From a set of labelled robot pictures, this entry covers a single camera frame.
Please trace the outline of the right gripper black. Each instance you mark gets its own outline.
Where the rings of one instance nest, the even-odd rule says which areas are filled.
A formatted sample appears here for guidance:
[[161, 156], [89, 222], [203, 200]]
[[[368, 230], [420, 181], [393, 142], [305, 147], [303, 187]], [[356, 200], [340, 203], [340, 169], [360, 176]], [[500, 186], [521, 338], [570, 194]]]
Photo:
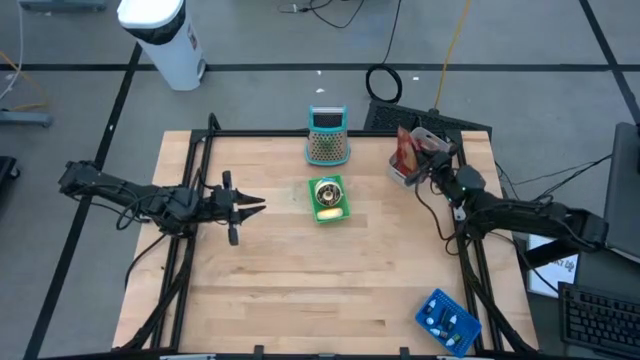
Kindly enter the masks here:
[[420, 168], [407, 175], [405, 185], [420, 184], [429, 177], [439, 188], [444, 188], [453, 175], [452, 156], [438, 147], [422, 147], [422, 153], [426, 159], [430, 159], [428, 168]]

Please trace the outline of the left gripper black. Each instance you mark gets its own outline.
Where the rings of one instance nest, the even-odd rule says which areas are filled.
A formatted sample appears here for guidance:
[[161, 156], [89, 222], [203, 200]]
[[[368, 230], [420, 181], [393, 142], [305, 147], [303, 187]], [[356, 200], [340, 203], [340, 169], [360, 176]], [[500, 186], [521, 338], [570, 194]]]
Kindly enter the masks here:
[[251, 205], [263, 203], [264, 199], [235, 191], [232, 187], [231, 172], [222, 172], [222, 184], [210, 187], [210, 199], [215, 204], [215, 216], [217, 221], [225, 221], [228, 225], [228, 240], [231, 245], [239, 244], [237, 227], [249, 217], [264, 210], [264, 207], [240, 208], [238, 205]]

